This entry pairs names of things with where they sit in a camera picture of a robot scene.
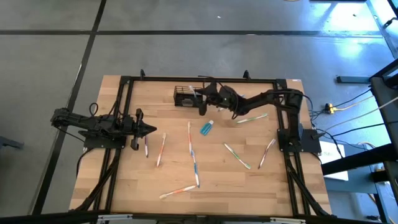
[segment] desk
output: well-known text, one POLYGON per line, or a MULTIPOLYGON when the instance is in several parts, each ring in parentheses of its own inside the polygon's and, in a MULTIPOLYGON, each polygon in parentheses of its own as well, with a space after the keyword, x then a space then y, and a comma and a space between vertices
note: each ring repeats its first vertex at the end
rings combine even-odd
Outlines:
MULTIPOLYGON (((97 100, 98 114, 106 114, 111 109, 119 80, 120 76, 104 76, 97 100)), ((264 83, 223 84, 245 94, 245 97, 272 88, 271 84, 264 83)), ((243 124, 232 121, 231 112, 217 112, 211 106, 205 116, 200 116, 197 108, 174 106, 173 93, 176 85, 200 86, 197 82, 134 82, 129 111, 134 113, 137 108, 141 108, 144 122, 157 127, 157 131, 148 136, 148 158, 144 154, 143 139, 139 141, 140 150, 133 151, 130 147, 122 150, 111 211, 292 216, 284 157, 277 143, 270 149, 262 168, 257 170, 265 147, 272 138, 277 139, 276 108, 267 105, 254 109, 237 119, 263 113, 268 113, 268 116, 243 124), (215 122, 213 129, 207 136, 202 136, 199 133, 200 128, 211 119, 215 122), (161 194, 195 185, 193 162, 188 150, 188 121, 192 124, 193 150, 197 158, 201 186, 199 189, 160 200, 161 194), (162 161, 159 168, 156 168, 163 133, 167 133, 167 139, 162 161), (227 142, 252 169, 248 170, 239 163, 222 145, 223 142, 227 142)), ((300 80, 287 80, 287 86, 303 91, 300 80)), ((300 120, 304 128, 310 127, 305 100, 300 120)), ((93 190, 98 182, 103 156, 104 149, 94 149, 82 159, 70 208, 79 206, 93 190)), ((306 186, 323 209, 330 212, 318 159, 311 154, 301 153, 301 161, 306 186)), ((104 208, 106 193, 107 186, 103 190, 100 208, 104 208)), ((298 187, 296 196, 298 209, 303 213, 298 187)))

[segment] wooden tabletop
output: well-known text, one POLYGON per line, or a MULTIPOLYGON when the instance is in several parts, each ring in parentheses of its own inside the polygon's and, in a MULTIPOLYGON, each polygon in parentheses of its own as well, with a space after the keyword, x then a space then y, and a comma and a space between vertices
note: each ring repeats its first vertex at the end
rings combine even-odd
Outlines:
MULTIPOLYGON (((98 114, 106 114, 111 109, 119 80, 120 76, 104 76, 97 100, 98 114)), ((234 88, 239 94, 245 94, 247 98, 272 89, 271 84, 263 83, 223 84, 234 88)), ((287 84, 289 88, 303 91, 300 80, 287 80, 287 84)), ((291 216, 284 158, 277 142, 270 148, 261 169, 257 169, 266 146, 273 138, 277 139, 275 106, 256 108, 236 120, 231 120, 230 111, 217 112, 214 106, 209 106, 206 115, 200 116, 197 108, 174 106, 176 85, 200 87, 201 83, 134 82, 129 112, 134 114, 137 108, 141 108, 144 122, 157 127, 157 131, 148 135, 148 158, 145 157, 143 139, 139 141, 138 151, 133 151, 130 147, 122 150, 111 211, 291 216), (268 113, 268 116, 236 124, 240 119, 263 113, 268 113), (200 128, 209 120, 215 122, 213 129, 207 136, 203 136, 200 128), (192 124, 192 144, 198 164, 200 188, 161 200, 159 196, 162 194, 195 185, 193 161, 188 149, 189 121, 192 124), (163 133, 167 133, 167 138, 160 166, 156 168, 163 133), (222 145, 223 142, 229 144, 252 168, 245 168, 222 145)), ((304 128, 310 128, 305 100, 300 120, 304 128)), ((306 186, 323 209, 330 212, 318 159, 307 153, 300 155, 306 186)), ((94 149, 82 159, 70 208, 79 206, 93 190, 98 182, 103 156, 104 149, 94 149)), ((107 189, 108 186, 104 188, 100 208, 104 208, 107 189)), ((303 213, 298 187, 296 195, 299 211, 303 213)))

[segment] concrete floor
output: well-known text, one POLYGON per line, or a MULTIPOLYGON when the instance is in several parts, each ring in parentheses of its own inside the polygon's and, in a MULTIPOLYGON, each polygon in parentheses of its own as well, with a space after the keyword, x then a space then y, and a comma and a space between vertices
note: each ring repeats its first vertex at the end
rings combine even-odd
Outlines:
MULTIPOLYGON (((0 29, 91 29, 99 4, 99 0, 3 0, 0 29)), ((108 1, 99 29, 378 31, 365 3, 308 0, 108 1)), ((87 40, 87 36, 0 36, 0 135, 25 142, 21 151, 0 150, 0 217, 29 212, 55 136, 49 119, 55 108, 67 103, 87 40)), ((377 36, 97 36, 74 112, 88 114, 103 75, 139 75, 142 68, 148 76, 241 77, 247 69, 253 78, 302 79, 319 110, 327 102, 340 103, 367 89, 337 85, 336 76, 370 76, 393 59, 384 39, 377 36)), ((368 100, 348 111, 320 116, 316 125, 327 128, 375 107, 374 100, 368 100)), ((380 122, 380 114, 374 113, 331 132, 380 122)), ((380 126, 339 137, 352 143, 389 142, 380 126)), ((67 211, 81 149, 80 142, 66 137, 44 213, 67 211)), ((377 214, 366 195, 329 192, 329 198, 339 217, 377 214)), ((385 200, 397 221, 396 203, 388 195, 385 200)))

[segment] white paper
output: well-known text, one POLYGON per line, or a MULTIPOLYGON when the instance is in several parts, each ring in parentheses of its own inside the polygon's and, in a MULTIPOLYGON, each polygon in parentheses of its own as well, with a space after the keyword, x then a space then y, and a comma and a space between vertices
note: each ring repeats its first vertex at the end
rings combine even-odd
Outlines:
MULTIPOLYGON (((334 143, 324 141, 320 141, 319 143, 321 144, 322 149, 322 154, 319 156, 319 159, 322 161, 322 164, 341 159, 341 156, 338 154, 337 147, 334 143)), ((338 148, 340 149, 341 155, 345 157, 344 145, 339 144, 338 148)), ((338 172, 335 174, 326 175, 324 177, 348 181, 348 172, 338 172)))

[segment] gray floor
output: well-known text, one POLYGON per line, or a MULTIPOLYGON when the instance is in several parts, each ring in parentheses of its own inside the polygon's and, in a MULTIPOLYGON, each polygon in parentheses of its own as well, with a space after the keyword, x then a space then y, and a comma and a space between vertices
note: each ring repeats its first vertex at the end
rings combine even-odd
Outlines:
MULTIPOLYGON (((0 29, 91 29, 99 4, 98 0, 0 1, 0 29)), ((99 29, 378 30, 364 3, 308 0, 108 1, 99 29)), ((87 39, 0 36, 0 135, 25 142, 21 151, 0 150, 0 216, 29 211, 55 136, 49 119, 55 108, 66 105, 87 39)), ((340 103, 367 89, 366 85, 336 85, 336 76, 372 75, 392 60, 380 37, 97 36, 74 112, 88 114, 103 75, 138 75, 142 68, 149 76, 241 77, 247 69, 253 78, 298 78, 319 110, 327 102, 340 103)), ((327 128, 375 107, 374 100, 369 100, 333 116, 320 116, 316 124, 327 128)), ((377 112, 331 132, 380 122, 377 112)), ((375 145, 389 142, 383 127, 340 139, 375 145)), ((68 209, 81 149, 80 142, 66 137, 45 213, 68 209)), ((377 214, 367 195, 330 192, 329 198, 339 217, 363 219, 377 214)), ((397 221, 396 203, 388 194, 385 200, 390 216, 397 221)))

